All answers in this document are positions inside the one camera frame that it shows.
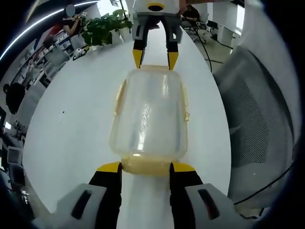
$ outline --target potted plant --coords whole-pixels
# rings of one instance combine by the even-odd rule
[[[125,10],[116,10],[112,14],[119,19],[119,33],[124,41],[131,38],[130,29],[132,27],[132,22],[128,20],[125,14]]]
[[[120,20],[114,15],[86,20],[82,18],[81,35],[89,46],[104,46],[121,42],[118,33]]]

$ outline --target container lid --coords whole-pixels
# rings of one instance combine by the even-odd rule
[[[178,73],[129,72],[117,97],[110,147],[122,158],[172,161],[187,150],[186,98]]]

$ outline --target transparent plastic container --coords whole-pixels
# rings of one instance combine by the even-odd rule
[[[161,66],[129,72],[114,113],[110,147],[125,171],[167,175],[170,162],[187,151],[187,100],[176,72]]]

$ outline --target person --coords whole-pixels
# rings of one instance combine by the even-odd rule
[[[25,87],[25,88],[29,88],[29,83],[35,78],[35,76],[37,76],[39,74],[39,71],[38,69],[35,67],[35,63],[33,61],[33,59],[31,59],[29,61],[29,64],[28,66],[26,67],[26,77],[24,79],[24,81],[22,82],[22,85]]]
[[[12,114],[16,114],[25,95],[25,88],[19,83],[8,83],[3,86],[5,102]]]
[[[70,36],[71,45],[74,50],[80,49],[86,45],[84,38],[79,34],[81,31],[81,20],[74,17],[66,16],[62,20],[63,29]]]
[[[179,15],[182,15],[186,10],[186,0],[179,0]]]
[[[192,5],[187,5],[186,10],[181,15],[181,26],[190,27],[196,26],[196,22],[199,21],[200,14]]]

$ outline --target white desk surface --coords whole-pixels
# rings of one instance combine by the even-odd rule
[[[96,169],[120,161],[111,152],[115,98],[135,68],[133,42],[87,53],[67,64],[42,96],[32,117],[23,165],[37,195],[53,212],[57,201]],[[165,32],[149,32],[143,64],[167,65]],[[209,67],[183,32],[175,66],[187,90],[188,151],[183,162],[195,167],[204,183],[227,194],[231,148],[226,115]],[[123,172],[122,206],[117,228],[173,228],[168,178]]]

